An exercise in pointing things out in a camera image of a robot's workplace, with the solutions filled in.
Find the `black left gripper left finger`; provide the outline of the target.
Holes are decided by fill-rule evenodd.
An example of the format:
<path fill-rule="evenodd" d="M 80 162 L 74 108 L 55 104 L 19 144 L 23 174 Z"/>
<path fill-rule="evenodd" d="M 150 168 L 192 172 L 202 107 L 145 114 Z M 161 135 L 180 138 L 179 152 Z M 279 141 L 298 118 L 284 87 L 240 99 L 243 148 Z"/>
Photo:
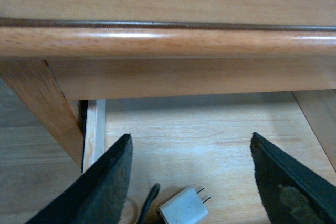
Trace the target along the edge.
<path fill-rule="evenodd" d="M 28 223 L 118 223 L 129 187 L 132 156 L 131 135 L 124 134 Z"/>

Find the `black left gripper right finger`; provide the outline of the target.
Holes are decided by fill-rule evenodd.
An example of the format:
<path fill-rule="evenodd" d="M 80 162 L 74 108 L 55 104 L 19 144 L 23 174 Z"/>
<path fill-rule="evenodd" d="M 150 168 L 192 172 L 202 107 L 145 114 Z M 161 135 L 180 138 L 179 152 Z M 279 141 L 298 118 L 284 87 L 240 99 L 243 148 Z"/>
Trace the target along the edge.
<path fill-rule="evenodd" d="M 335 223 L 334 185 L 257 132 L 250 150 L 271 223 Z"/>

